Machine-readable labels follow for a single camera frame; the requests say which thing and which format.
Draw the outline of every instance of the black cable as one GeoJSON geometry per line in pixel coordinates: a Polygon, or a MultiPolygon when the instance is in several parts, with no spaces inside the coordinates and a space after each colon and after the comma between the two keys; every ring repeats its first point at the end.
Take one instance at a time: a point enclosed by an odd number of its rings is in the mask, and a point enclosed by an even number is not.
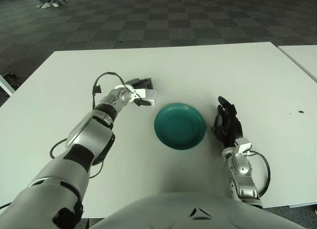
{"type": "Polygon", "coordinates": [[[10,204],[11,204],[11,203],[7,203],[7,204],[2,205],[2,206],[0,207],[0,210],[1,210],[2,208],[5,208],[5,207],[9,206],[10,204]]]}
{"type": "Polygon", "coordinates": [[[51,157],[52,159],[55,158],[55,156],[53,156],[53,150],[56,148],[56,146],[58,146],[60,143],[63,143],[63,142],[66,141],[66,140],[67,140],[67,138],[62,139],[61,141],[59,141],[59,142],[57,142],[55,145],[53,145],[53,147],[52,147],[51,150],[50,150],[50,157],[51,157]]]}
{"type": "Polygon", "coordinates": [[[94,178],[94,177],[96,177],[97,175],[99,175],[99,173],[100,173],[101,170],[103,169],[103,166],[104,166],[104,162],[102,161],[100,170],[97,172],[97,174],[95,174],[94,176],[91,176],[91,177],[89,177],[89,178],[94,178]]]}
{"type": "Polygon", "coordinates": [[[120,79],[122,85],[123,85],[131,94],[136,94],[136,95],[138,95],[138,97],[141,99],[141,96],[140,96],[139,94],[133,93],[130,89],[128,89],[128,87],[127,87],[127,86],[125,85],[125,83],[124,83],[124,80],[123,80],[117,73],[114,73],[114,72],[105,72],[105,73],[101,74],[101,75],[95,80],[94,85],[93,85],[93,109],[94,109],[95,106],[96,106],[96,103],[95,103],[95,95],[96,95],[95,89],[96,89],[96,87],[97,87],[98,80],[99,80],[101,77],[103,77],[104,75],[107,75],[107,74],[108,74],[108,75],[117,76],[117,77],[120,79]]]}
{"type": "Polygon", "coordinates": [[[261,190],[261,192],[259,193],[259,196],[262,197],[262,196],[266,193],[266,191],[267,191],[267,189],[268,189],[268,186],[269,186],[269,183],[270,183],[270,181],[271,181],[271,169],[269,168],[269,164],[268,164],[268,162],[267,162],[267,159],[264,157],[264,155],[262,155],[261,153],[256,152],[256,151],[250,151],[250,152],[252,152],[252,153],[254,153],[254,154],[249,155],[249,156],[259,155],[259,156],[262,158],[262,160],[264,161],[265,165],[266,165],[267,179],[266,179],[266,183],[265,183],[264,188],[263,188],[263,189],[261,190]]]}

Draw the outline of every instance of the robotic hand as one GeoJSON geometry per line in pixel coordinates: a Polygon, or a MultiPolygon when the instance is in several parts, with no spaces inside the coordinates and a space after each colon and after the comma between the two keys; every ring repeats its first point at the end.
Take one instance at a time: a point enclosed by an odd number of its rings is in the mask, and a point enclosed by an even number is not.
{"type": "MultiPolygon", "coordinates": [[[[132,101],[139,106],[153,105],[157,95],[149,78],[127,83],[119,78],[122,85],[112,89],[96,106],[93,103],[93,109],[71,131],[65,152],[51,160],[0,215],[0,228],[75,227],[83,213],[81,202],[90,168],[103,162],[109,152],[115,139],[112,128],[117,115],[132,101]]],[[[93,96],[101,93],[98,79],[93,96]]]]}
{"type": "Polygon", "coordinates": [[[211,128],[215,137],[224,144],[222,157],[230,178],[231,196],[238,201],[263,208],[258,190],[252,180],[252,167],[247,159],[252,145],[243,137],[241,123],[233,104],[219,96],[218,114],[211,128]]]}

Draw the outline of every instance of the gray carpet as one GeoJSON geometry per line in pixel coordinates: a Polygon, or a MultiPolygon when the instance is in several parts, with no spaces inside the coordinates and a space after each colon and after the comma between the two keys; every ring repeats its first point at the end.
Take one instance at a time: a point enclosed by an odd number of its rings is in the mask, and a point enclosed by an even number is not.
{"type": "MultiPolygon", "coordinates": [[[[45,10],[36,4],[0,0],[0,74],[13,72],[21,83],[54,51],[317,44],[317,0],[67,0],[45,10]]],[[[0,91],[0,106],[6,97],[0,91]]],[[[268,211],[317,228],[312,207],[268,211]]]]}

